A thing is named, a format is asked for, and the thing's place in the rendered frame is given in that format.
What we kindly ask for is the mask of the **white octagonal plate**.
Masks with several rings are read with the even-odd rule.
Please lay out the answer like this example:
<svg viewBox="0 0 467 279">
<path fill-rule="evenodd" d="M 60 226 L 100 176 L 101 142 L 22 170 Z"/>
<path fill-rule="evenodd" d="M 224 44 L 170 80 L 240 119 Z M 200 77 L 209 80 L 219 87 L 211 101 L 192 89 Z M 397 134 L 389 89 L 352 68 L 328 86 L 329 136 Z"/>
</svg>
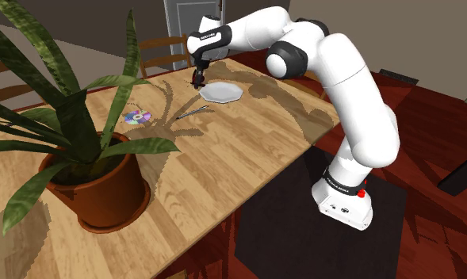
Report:
<svg viewBox="0 0 467 279">
<path fill-rule="evenodd" d="M 239 100 L 243 90 L 230 82 L 212 82 L 201 88 L 199 94 L 206 101 L 224 104 Z"/>
</svg>

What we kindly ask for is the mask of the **wooden slat-back chair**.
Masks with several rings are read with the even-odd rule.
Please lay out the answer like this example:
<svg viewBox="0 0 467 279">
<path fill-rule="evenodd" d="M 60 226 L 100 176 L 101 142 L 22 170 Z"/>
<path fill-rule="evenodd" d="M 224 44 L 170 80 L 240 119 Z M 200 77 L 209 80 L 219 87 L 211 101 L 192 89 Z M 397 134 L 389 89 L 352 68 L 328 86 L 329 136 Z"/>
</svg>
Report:
<svg viewBox="0 0 467 279">
<path fill-rule="evenodd" d="M 10 71 L 10 69 L 0 61 L 0 73 Z M 13 85 L 7 86 L 0 89 L 0 101 L 5 101 L 13 97 L 18 97 L 28 92 L 33 91 L 33 89 L 28 84 Z"/>
<path fill-rule="evenodd" d="M 163 57 L 158 57 L 149 60 L 140 60 L 140 69 L 142 73 L 143 79 L 148 78 L 146 69 L 148 67 L 157 67 L 159 65 L 168 64 L 168 63 L 175 63 L 178 61 L 186 61 L 187 67 L 191 67 L 192 63 L 189 57 L 189 52 L 186 47 L 187 36 L 183 33 L 181 36 L 169 36 L 164 38 L 157 38 L 157 39 L 150 39 L 139 42 L 139 48 L 141 51 L 149 49 L 149 48 L 158 48 L 163 46 L 171 46 L 174 44 L 180 44 L 184 47 L 183 54 L 173 54 L 173 55 L 166 55 Z"/>
</svg>

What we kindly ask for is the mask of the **grey panelled door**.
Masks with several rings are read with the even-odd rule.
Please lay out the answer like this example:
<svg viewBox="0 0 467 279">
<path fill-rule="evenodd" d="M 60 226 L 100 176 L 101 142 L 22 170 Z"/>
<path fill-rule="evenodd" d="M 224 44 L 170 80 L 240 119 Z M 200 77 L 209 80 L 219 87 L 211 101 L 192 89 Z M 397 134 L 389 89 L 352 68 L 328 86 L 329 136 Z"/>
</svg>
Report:
<svg viewBox="0 0 467 279">
<path fill-rule="evenodd" d="M 188 35 L 198 31 L 201 19 L 204 15 L 218 16 L 223 23 L 222 12 L 223 0 L 163 0 L 167 20 L 168 36 Z M 185 54 L 186 47 L 182 44 L 170 46 L 170 52 L 174 54 Z M 228 55 L 228 50 L 220 48 L 205 53 L 205 59 L 218 60 Z M 185 60 L 174 62 L 173 69 L 179 70 L 187 67 Z"/>
</svg>

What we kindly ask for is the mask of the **dark slim pen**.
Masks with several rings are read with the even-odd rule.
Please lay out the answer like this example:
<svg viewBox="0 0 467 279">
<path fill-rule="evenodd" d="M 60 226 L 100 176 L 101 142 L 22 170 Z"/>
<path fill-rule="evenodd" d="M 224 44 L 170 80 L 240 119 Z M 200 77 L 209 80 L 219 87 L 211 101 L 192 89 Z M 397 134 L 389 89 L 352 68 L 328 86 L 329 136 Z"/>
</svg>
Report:
<svg viewBox="0 0 467 279">
<path fill-rule="evenodd" d="M 204 105 L 204 106 L 202 106 L 202 107 L 200 107 L 200 108 L 198 108 L 198 109 L 194 109 L 194 110 L 189 111 L 189 112 L 187 112 L 187 113 L 183 113 L 183 114 L 180 115 L 179 117 L 176 117 L 175 120 L 180 120 L 180 119 L 182 119 L 182 118 L 184 118 L 184 117 L 187 117 L 187 116 L 189 116 L 189 115 L 192 115 L 192 114 L 194 114 L 194 113 L 198 113 L 198 112 L 200 112 L 200 111 L 202 111 L 202 110 L 204 110 L 204 109 L 207 109 L 208 107 L 209 107 L 209 105 Z"/>
</svg>

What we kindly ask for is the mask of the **shiny compact disc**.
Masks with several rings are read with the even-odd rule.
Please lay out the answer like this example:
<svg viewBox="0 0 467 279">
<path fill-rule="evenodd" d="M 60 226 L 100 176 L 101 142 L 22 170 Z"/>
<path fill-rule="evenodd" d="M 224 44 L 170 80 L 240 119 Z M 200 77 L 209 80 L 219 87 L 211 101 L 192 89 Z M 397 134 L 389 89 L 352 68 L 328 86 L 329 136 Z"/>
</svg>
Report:
<svg viewBox="0 0 467 279">
<path fill-rule="evenodd" d="M 127 124 L 138 125 L 149 121 L 151 114 L 147 110 L 138 109 L 124 115 L 124 122 Z"/>
</svg>

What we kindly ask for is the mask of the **wooden table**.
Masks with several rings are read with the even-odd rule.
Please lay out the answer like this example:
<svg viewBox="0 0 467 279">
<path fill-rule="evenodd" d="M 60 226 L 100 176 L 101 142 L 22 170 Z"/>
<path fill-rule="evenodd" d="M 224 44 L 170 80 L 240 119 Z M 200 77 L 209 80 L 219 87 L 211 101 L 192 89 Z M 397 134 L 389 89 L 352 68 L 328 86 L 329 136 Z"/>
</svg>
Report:
<svg viewBox="0 0 467 279">
<path fill-rule="evenodd" d="M 146 109 L 151 121 L 120 121 L 116 130 L 167 138 L 177 150 L 139 156 L 151 201 L 119 231 L 84 230 L 62 201 L 44 192 L 3 232 L 7 201 L 44 156 L 0 153 L 0 279 L 152 279 L 339 123 L 333 105 L 231 59 L 213 63 L 206 79 L 238 85 L 238 101 L 203 100 L 190 76 L 187 69 L 155 76 L 132 91 L 126 110 Z"/>
</svg>

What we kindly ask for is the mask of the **green plant in brown pot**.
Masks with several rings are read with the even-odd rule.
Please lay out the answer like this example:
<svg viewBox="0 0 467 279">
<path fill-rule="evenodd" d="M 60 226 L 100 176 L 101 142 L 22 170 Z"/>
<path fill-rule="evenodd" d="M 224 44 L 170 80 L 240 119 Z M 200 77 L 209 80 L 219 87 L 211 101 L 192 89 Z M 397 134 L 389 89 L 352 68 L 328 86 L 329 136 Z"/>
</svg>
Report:
<svg viewBox="0 0 467 279">
<path fill-rule="evenodd" d="M 126 21 L 126 60 L 121 75 L 97 78 L 94 86 L 113 86 L 117 92 L 105 127 L 98 131 L 86 106 L 87 90 L 47 29 L 18 0 L 0 0 L 0 10 L 36 49 L 48 69 L 41 74 L 26 56 L 0 31 L 0 70 L 12 71 L 44 101 L 44 107 L 16 113 L 0 102 L 2 151 L 44 154 L 38 172 L 6 204 L 2 228 L 19 223 L 49 190 L 93 233 L 117 231 L 145 210 L 150 187 L 137 161 L 139 154 L 174 151 L 163 138 L 130 140 L 115 132 L 116 123 L 132 88 L 140 83 L 136 74 L 141 55 L 133 16 Z"/>
</svg>

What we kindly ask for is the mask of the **black furniture block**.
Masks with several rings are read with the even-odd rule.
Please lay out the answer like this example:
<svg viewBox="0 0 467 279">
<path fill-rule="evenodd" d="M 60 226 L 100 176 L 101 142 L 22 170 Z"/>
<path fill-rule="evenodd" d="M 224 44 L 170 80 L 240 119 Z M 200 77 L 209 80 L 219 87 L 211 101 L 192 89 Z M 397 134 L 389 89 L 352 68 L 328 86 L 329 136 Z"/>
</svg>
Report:
<svg viewBox="0 0 467 279">
<path fill-rule="evenodd" d="M 467 160 L 443 178 L 438 188 L 453 197 L 467 189 Z"/>
</svg>

